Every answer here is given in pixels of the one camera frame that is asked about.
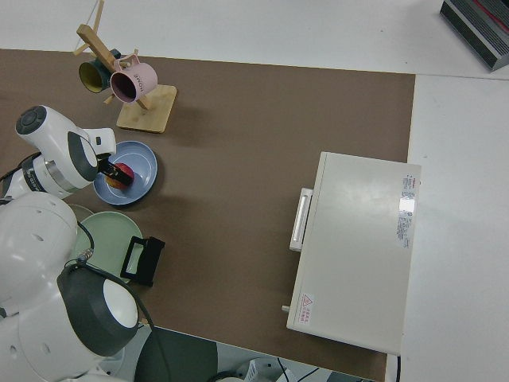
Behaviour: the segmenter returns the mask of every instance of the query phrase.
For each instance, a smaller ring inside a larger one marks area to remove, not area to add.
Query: brown table surface
[[[14,133],[44,104],[82,128],[114,127],[122,104],[90,93],[88,55],[0,50],[0,173],[35,151]],[[115,128],[157,155],[154,187],[116,208],[89,186],[66,199],[118,210],[166,242],[152,288],[138,287],[156,325],[383,380],[386,355],[286,328],[299,255],[289,239],[301,187],[321,151],[406,161],[414,76],[146,58],[179,96],[164,134]]]

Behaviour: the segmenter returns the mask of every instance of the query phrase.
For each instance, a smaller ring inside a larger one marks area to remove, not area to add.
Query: wooden stick
[[[115,72],[115,67],[113,66],[115,57],[111,54],[97,34],[95,34],[92,28],[86,24],[81,24],[76,33],[78,33],[78,36],[80,36],[83,41],[90,45],[90,49],[95,53],[99,61],[101,61],[111,73]],[[150,109],[150,100],[146,97],[146,95],[136,102],[142,109]]]
[[[99,8],[97,8],[97,14],[95,14],[94,27],[92,28],[94,32],[97,33],[97,29],[99,29],[99,22],[101,21],[101,15],[103,14],[104,0],[99,1]]]
[[[111,101],[113,100],[113,98],[115,97],[115,94],[111,94],[108,98],[106,98],[103,103],[105,103],[106,105],[109,105],[111,103]]]
[[[74,54],[75,56],[78,56],[79,54],[81,54],[86,48],[88,48],[88,44],[83,44],[81,45],[77,50],[75,50],[74,52],[72,52],[72,54]]]

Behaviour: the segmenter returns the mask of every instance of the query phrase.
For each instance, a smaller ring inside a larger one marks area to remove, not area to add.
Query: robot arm
[[[5,196],[16,198],[30,191],[64,199],[92,183],[98,160],[115,153],[112,129],[80,129],[70,119],[46,106],[25,111],[16,132],[41,151],[24,160],[6,179]]]
[[[0,205],[0,381],[116,381],[93,373],[136,333],[136,302],[86,264],[62,271],[75,242],[72,210],[49,193]]]

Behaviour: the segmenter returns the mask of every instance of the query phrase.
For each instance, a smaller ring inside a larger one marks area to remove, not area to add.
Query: red object
[[[502,20],[500,20],[498,17],[496,17],[494,14],[492,14],[485,6],[483,6],[479,0],[473,0],[474,3],[483,11],[485,12],[489,17],[490,19],[492,19],[494,22],[496,22],[496,24],[502,28],[502,30],[505,32],[505,33],[509,33],[509,27],[507,25],[505,25]]]
[[[134,171],[128,165],[126,165],[125,163],[115,163],[115,165],[119,169],[121,169],[124,173],[126,173],[126,175],[131,177],[134,181]],[[106,179],[106,183],[110,187],[113,187],[114,189],[127,189],[129,187],[128,185],[124,185],[120,181],[112,179],[111,177],[105,177],[105,179]]]

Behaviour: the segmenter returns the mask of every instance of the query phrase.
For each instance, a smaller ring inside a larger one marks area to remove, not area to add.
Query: blue bowl
[[[97,196],[110,205],[128,205],[149,192],[157,176],[157,159],[153,151],[137,141],[117,143],[117,153],[109,158],[111,163],[125,163],[134,172],[134,181],[127,189],[115,189],[106,183],[106,176],[98,173],[94,180]]]

